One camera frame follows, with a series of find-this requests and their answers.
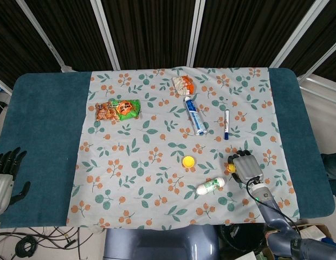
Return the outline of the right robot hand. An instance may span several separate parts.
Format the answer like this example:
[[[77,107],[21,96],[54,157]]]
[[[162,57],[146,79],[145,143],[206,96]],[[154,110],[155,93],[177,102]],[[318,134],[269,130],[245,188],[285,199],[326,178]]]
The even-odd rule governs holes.
[[[229,172],[237,183],[246,184],[253,178],[257,181],[263,180],[263,172],[256,158],[246,149],[228,156],[228,164],[235,167],[234,170],[229,170]]]

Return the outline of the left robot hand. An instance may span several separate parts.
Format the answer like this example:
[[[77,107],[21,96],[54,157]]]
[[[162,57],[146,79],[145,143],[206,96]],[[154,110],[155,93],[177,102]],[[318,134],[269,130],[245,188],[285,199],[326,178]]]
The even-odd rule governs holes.
[[[30,190],[30,182],[24,183],[20,193],[12,195],[12,190],[20,169],[21,162],[27,151],[20,152],[21,148],[17,147],[5,154],[0,154],[0,215],[7,208],[18,201],[24,199]]]

